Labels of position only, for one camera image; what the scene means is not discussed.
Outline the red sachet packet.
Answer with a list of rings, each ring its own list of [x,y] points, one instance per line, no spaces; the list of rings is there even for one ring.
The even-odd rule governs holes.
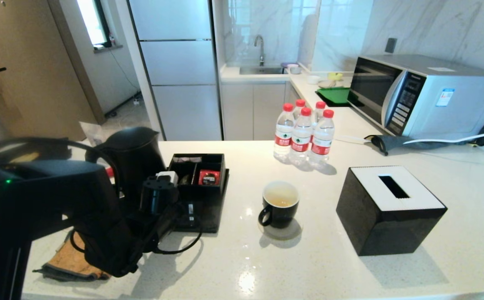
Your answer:
[[[199,171],[199,185],[218,185],[221,177],[220,171],[201,169]]]

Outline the orange-brown folded cloth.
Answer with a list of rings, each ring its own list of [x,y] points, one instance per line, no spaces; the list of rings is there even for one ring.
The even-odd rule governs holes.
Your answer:
[[[78,248],[84,248],[82,238],[76,232],[67,234],[66,239],[49,262],[41,268],[33,270],[40,273],[44,278],[59,282],[95,282],[109,280],[112,276],[90,265],[84,258],[84,254],[78,251],[71,243],[71,238]]]

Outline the white kitchen cabinet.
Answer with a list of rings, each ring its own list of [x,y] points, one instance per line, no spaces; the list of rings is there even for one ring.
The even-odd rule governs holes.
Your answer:
[[[273,140],[285,103],[301,96],[289,82],[223,82],[223,135],[228,141]]]

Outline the black flat case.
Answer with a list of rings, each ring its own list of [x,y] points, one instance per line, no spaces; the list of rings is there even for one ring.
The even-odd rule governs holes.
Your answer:
[[[25,143],[7,146],[0,150],[0,165],[47,160],[68,160],[72,150],[67,145]]]

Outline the black serving tray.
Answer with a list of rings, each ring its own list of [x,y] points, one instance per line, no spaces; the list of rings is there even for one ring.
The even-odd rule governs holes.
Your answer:
[[[203,221],[203,233],[217,233],[221,223],[221,215],[223,210],[223,202],[225,199],[228,180],[230,178],[230,169],[226,168],[226,177],[223,186],[223,190],[219,196],[215,196],[209,199],[196,199],[203,203],[202,221]]]

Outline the black tissue box white lid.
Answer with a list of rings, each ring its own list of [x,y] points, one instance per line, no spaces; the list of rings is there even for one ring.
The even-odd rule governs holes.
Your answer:
[[[447,207],[403,166],[350,167],[336,208],[359,256],[413,253]]]

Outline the black compartment box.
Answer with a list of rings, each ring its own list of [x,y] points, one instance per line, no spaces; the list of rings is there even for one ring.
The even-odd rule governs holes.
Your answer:
[[[202,162],[173,163],[174,156],[202,156]],[[168,170],[175,171],[179,177],[179,181],[181,177],[186,174],[193,176],[191,185],[177,185],[183,199],[209,199],[221,194],[226,177],[225,157],[223,154],[179,153],[174,154],[173,157],[170,161]],[[201,169],[220,171],[221,177],[218,185],[199,185],[198,178]]]

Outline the dark grey cloth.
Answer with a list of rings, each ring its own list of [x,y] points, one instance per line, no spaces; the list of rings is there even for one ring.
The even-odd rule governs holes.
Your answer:
[[[392,135],[368,135],[364,138],[381,152],[388,156],[391,150],[403,148],[413,150],[434,150],[446,148],[450,145],[471,145],[484,146],[484,130],[478,135],[472,135],[461,139],[413,139],[410,137],[392,136]]]

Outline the window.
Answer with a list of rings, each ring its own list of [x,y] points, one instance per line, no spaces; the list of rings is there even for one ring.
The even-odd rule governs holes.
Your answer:
[[[94,49],[100,50],[112,47],[110,29],[101,0],[76,0],[76,2]]]

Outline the brown wooden door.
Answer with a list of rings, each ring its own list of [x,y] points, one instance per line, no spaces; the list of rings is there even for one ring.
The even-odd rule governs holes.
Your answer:
[[[82,141],[93,110],[49,0],[0,0],[0,123],[12,137]]]

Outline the round clear coaster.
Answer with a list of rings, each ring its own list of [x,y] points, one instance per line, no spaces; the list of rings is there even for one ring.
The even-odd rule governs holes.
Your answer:
[[[270,225],[262,226],[259,223],[257,223],[257,227],[264,236],[281,241],[295,239],[303,232],[303,224],[296,219],[293,219],[285,228],[275,228]]]

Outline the silver refrigerator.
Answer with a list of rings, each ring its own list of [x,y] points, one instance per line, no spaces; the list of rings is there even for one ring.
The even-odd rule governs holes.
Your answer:
[[[163,135],[223,139],[211,0],[128,0]]]

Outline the steel sink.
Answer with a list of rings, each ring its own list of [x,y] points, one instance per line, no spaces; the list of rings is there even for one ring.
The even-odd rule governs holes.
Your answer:
[[[265,67],[265,66],[254,66],[254,67],[240,67],[240,75],[283,75],[283,67]]]

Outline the black electric kettle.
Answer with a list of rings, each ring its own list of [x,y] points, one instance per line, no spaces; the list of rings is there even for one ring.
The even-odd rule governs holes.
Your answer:
[[[148,127],[132,127],[112,134],[95,146],[114,163],[114,173],[127,200],[139,206],[143,182],[156,173],[165,171],[158,137],[160,132]]]

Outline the chrome faucet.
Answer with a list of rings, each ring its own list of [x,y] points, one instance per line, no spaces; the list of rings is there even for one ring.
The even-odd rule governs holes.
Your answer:
[[[255,47],[259,46],[259,67],[263,67],[265,64],[265,52],[264,52],[264,40],[263,36],[260,34],[257,34],[257,36],[254,39],[254,44]]]

